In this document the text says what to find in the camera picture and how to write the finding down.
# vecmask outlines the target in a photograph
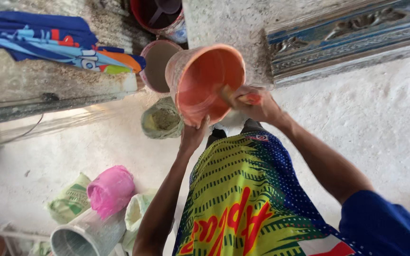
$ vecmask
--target white plaster floor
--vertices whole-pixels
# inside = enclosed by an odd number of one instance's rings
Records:
[[[301,125],[355,163],[380,194],[410,211],[410,58],[272,93]],[[56,224],[44,205],[79,172],[94,179],[113,165],[124,165],[134,174],[138,191],[158,188],[179,147],[179,138],[148,139],[140,128],[141,114],[159,97],[142,91],[98,106],[118,108],[117,118],[4,146],[0,150],[0,224],[10,221],[21,230],[51,232]],[[26,122],[36,121],[33,117]],[[274,127],[264,126],[284,143],[300,184],[325,220],[337,227],[338,202],[316,181],[293,145]],[[238,128],[231,130],[231,134],[238,132]],[[188,193],[189,173],[204,148],[205,141],[188,165],[177,220]]]

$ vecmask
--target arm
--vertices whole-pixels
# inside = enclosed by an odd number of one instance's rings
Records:
[[[236,100],[249,92],[262,96],[260,105],[248,106]],[[302,154],[317,180],[340,204],[355,192],[374,190],[356,166],[283,112],[268,91],[260,87],[243,87],[233,95],[231,102],[254,120],[274,125],[283,132]]]
[[[170,233],[181,182],[194,151],[199,147],[208,128],[210,117],[202,120],[200,128],[185,126],[177,158],[151,201],[135,239],[133,255],[162,255]]]

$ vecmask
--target carved wooden board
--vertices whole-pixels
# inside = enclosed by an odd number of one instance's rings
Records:
[[[410,56],[410,0],[355,7],[266,29],[275,84]]]

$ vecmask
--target sleeve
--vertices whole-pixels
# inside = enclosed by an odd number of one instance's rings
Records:
[[[359,191],[345,201],[339,229],[380,255],[410,256],[410,213],[372,191]]]

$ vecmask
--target colorful cloth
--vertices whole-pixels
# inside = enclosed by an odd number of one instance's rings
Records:
[[[356,218],[343,216],[346,227]],[[355,234],[325,223],[278,138],[252,132],[218,140],[199,158],[173,255],[388,255]]]
[[[46,59],[97,72],[138,73],[146,62],[98,39],[80,17],[0,11],[0,48],[16,60]]]

